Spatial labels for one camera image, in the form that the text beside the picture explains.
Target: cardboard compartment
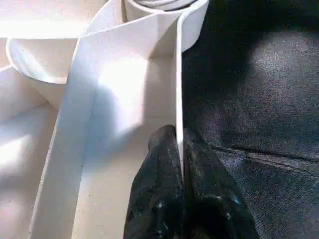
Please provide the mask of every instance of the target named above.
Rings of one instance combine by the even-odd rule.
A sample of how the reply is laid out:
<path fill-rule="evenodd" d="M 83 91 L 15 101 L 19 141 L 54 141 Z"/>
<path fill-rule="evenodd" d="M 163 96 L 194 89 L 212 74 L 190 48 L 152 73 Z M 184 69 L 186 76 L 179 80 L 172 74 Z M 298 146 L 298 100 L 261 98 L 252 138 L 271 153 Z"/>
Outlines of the cardboard compartment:
<path fill-rule="evenodd" d="M 0 17 L 0 29 L 5 31 L 5 27 L 13 24 L 8 33 L 11 38 L 6 43 L 10 64 L 21 74 L 35 79 L 29 83 L 59 109 L 78 36 L 122 24 L 126 22 L 126 15 L 120 0 L 106 3 L 99 0 L 90 4 L 63 1 L 51 6 L 53 3 L 35 2 L 31 8 L 15 11 L 13 2 L 5 1 L 3 5 L 7 10 L 2 11 L 4 14 L 12 12 L 15 17 L 9 23 Z M 22 26 L 32 27 L 32 31 L 17 35 L 16 31 Z"/>
<path fill-rule="evenodd" d="M 82 34 L 105 0 L 2 0 L 0 37 L 75 38 Z"/>
<path fill-rule="evenodd" d="M 196 41 L 207 4 L 198 1 L 179 27 L 182 12 L 154 13 L 79 38 L 30 239 L 123 237 L 150 134 L 173 124 L 182 149 L 180 57 Z"/>
<path fill-rule="evenodd" d="M 26 238 L 57 111 L 20 75 L 0 39 L 0 238 Z"/>

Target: dark fabric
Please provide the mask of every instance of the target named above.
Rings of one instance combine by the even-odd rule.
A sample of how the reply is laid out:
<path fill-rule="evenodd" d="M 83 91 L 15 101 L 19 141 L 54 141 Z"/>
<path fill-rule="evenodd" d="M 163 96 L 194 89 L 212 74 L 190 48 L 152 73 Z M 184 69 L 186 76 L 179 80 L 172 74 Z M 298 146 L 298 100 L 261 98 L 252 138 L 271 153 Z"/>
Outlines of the dark fabric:
<path fill-rule="evenodd" d="M 318 30 L 316 1 L 211 0 L 183 53 L 184 126 L 236 150 L 222 162 L 263 239 L 319 238 Z"/>

